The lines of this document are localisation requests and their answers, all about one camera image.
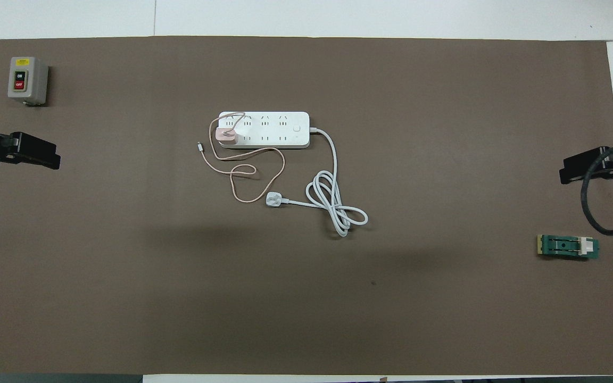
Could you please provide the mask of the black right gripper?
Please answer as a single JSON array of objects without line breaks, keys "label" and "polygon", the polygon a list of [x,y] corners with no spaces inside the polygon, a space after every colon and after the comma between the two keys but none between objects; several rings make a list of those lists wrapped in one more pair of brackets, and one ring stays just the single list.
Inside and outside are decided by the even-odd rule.
[{"label": "black right gripper", "polygon": [[[564,166],[559,170],[560,183],[568,185],[571,182],[582,181],[593,161],[609,149],[609,146],[598,146],[565,158]],[[601,160],[598,167],[591,174],[591,179],[613,179],[613,154]]]}]

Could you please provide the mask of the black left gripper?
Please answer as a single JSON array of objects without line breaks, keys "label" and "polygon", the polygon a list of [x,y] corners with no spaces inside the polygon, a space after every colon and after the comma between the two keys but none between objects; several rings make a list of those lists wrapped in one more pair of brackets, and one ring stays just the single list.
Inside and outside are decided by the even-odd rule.
[{"label": "black left gripper", "polygon": [[61,156],[56,145],[24,132],[0,134],[1,163],[31,163],[52,170],[60,168]]}]

